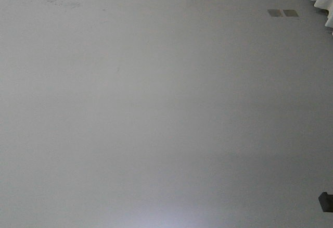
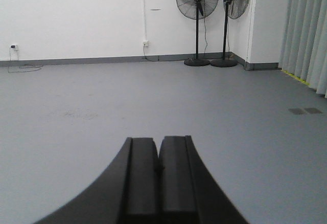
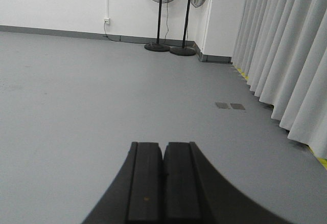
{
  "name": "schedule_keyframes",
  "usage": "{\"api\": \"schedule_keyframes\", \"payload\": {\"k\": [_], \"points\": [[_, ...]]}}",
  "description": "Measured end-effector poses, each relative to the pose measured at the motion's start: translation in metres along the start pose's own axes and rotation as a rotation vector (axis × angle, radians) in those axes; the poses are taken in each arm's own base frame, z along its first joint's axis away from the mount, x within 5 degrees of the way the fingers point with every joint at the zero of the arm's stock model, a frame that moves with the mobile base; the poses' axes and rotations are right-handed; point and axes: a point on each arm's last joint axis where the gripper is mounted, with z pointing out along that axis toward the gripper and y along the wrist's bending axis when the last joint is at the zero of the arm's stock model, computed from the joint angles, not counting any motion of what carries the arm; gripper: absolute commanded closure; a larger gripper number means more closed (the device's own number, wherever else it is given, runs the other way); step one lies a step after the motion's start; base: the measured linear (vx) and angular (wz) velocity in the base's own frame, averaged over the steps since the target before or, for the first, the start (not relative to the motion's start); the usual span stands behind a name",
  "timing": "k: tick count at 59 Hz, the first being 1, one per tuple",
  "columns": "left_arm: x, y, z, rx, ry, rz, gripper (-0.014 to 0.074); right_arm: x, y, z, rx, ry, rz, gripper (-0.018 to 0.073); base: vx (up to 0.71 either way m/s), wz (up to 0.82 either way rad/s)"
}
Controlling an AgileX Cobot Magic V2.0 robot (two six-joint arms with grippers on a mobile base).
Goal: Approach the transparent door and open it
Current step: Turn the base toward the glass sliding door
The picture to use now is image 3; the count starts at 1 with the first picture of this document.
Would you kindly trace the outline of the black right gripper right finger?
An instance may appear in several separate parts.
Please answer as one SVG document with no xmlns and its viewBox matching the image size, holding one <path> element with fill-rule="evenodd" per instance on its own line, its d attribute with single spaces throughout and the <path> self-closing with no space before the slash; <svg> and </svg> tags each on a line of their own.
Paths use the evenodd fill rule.
<svg viewBox="0 0 327 224">
<path fill-rule="evenodd" d="M 194 142 L 165 150 L 165 223 L 288 223 L 229 182 Z"/>
</svg>

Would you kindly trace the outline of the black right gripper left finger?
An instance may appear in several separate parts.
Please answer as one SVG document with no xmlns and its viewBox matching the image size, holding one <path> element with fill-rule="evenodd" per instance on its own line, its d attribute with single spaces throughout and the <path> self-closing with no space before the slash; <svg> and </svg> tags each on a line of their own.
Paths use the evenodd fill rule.
<svg viewBox="0 0 327 224">
<path fill-rule="evenodd" d="M 162 163 L 158 143 L 133 142 L 118 174 L 83 223 L 162 223 Z"/>
</svg>

